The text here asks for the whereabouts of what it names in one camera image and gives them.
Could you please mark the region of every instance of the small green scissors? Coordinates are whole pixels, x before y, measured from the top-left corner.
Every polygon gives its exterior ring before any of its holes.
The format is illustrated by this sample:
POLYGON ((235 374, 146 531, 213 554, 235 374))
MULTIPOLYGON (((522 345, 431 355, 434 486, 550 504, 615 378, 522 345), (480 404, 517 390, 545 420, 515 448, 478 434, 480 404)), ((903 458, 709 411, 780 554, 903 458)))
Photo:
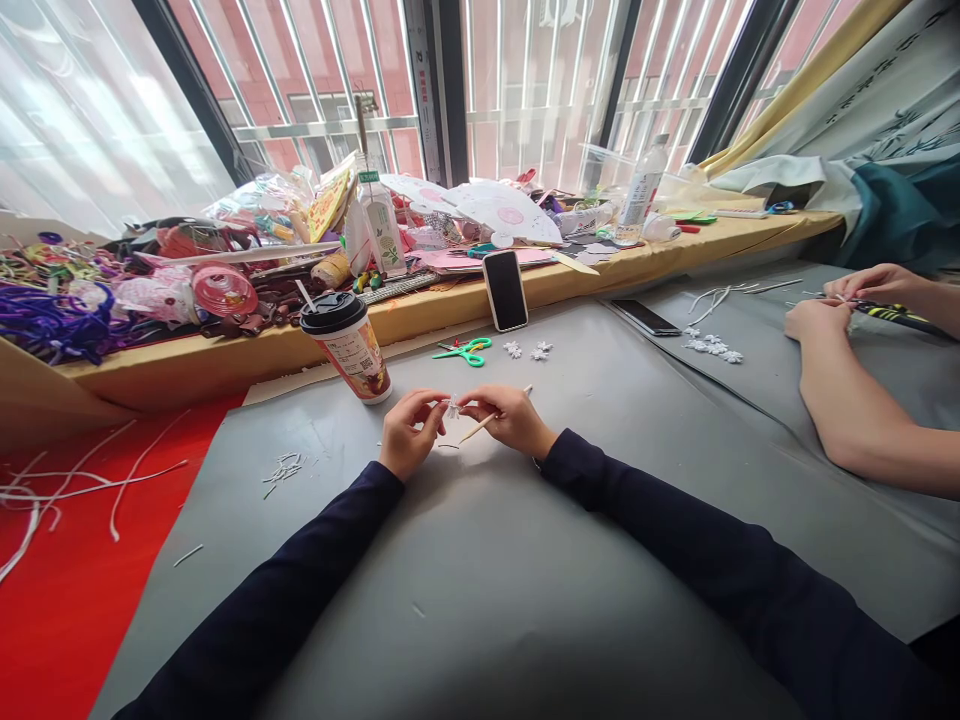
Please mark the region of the small green scissors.
POLYGON ((470 342, 461 345, 458 348, 453 347, 452 345, 444 345, 443 343, 437 343, 444 350, 449 350, 450 352, 440 353, 439 355, 434 355, 433 359, 441 357, 453 357, 455 355, 463 356, 463 359, 467 361, 467 364, 470 367, 483 367, 483 364, 486 362, 479 355, 474 355, 473 351, 481 348, 488 348, 493 345, 493 340, 490 338, 476 338, 470 342))

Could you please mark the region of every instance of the black phone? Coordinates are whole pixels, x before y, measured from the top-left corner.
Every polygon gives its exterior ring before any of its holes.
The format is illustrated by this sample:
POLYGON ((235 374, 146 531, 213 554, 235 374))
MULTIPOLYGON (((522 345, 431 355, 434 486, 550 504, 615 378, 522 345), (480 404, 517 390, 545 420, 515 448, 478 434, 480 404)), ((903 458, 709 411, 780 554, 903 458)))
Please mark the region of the black phone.
POLYGON ((651 335, 680 335, 680 330, 636 300, 614 300, 613 304, 636 320, 642 330, 651 335))
POLYGON ((494 252, 483 258, 483 279, 493 311, 493 326, 500 332, 527 324, 527 298, 520 279, 520 263, 513 250, 494 252))

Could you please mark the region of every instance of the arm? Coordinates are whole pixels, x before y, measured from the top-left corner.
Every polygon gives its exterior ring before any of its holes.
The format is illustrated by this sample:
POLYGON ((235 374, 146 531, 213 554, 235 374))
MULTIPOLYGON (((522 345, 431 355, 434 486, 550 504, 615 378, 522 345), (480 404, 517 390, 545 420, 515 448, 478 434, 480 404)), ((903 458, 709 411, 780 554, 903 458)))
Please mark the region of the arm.
POLYGON ((445 432, 446 404, 426 403, 446 397, 422 390, 402 398, 384 418, 380 461, 250 573, 115 719, 252 716, 445 432))
POLYGON ((863 369, 847 339, 850 310, 806 301, 787 313, 800 342, 800 394, 823 449, 868 480, 960 499, 960 435, 920 427, 863 369))
POLYGON ((824 285, 828 298, 900 304, 960 340, 960 286, 925 280, 906 268, 884 263, 824 285))
POLYGON ((618 523, 730 623, 807 717, 924 717, 945 697, 909 648, 762 527, 608 458, 570 430, 542 474, 618 523))

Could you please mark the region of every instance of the pink paper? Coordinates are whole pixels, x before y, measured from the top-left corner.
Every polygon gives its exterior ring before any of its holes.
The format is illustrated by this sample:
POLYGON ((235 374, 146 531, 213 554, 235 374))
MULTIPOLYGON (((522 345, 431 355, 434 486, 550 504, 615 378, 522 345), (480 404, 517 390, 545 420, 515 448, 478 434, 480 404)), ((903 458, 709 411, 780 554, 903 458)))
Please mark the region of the pink paper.
MULTIPOLYGON (((517 254, 517 261, 521 265, 547 262, 553 259, 551 253, 536 248, 520 248, 515 249, 514 252, 517 254)), ((436 272, 471 268, 480 270, 483 267, 482 259, 451 255, 449 250, 414 250, 410 255, 420 258, 427 267, 436 272)))

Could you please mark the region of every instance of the red tablecloth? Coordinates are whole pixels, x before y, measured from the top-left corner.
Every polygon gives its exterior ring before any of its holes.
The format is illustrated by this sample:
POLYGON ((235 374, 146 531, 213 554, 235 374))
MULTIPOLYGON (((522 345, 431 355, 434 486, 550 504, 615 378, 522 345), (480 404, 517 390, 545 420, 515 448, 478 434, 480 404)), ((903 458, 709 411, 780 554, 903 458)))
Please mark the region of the red tablecloth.
MULTIPOLYGON (((194 408, 150 452, 138 475, 157 472, 180 460, 188 463, 127 487, 117 513, 119 543, 113 542, 109 531, 116 489, 61 501, 63 518, 53 533, 47 528, 54 513, 46 514, 27 554, 0 583, 4 717, 87 717, 210 441, 226 413, 242 401, 239 395, 194 408)), ((109 480, 124 480, 140 454, 179 414, 138 420, 82 469, 109 480)), ((33 472, 70 470, 106 434, 102 430, 49 448, 33 472)), ((9 472, 22 469, 35 454, 0 458, 0 484, 7 484, 9 472)), ((36 478, 30 487, 38 494, 52 494, 62 482, 62 477, 36 478)), ((69 489, 95 484, 79 478, 69 489)), ((0 563, 20 546, 29 516, 29 512, 0 508, 0 563)))

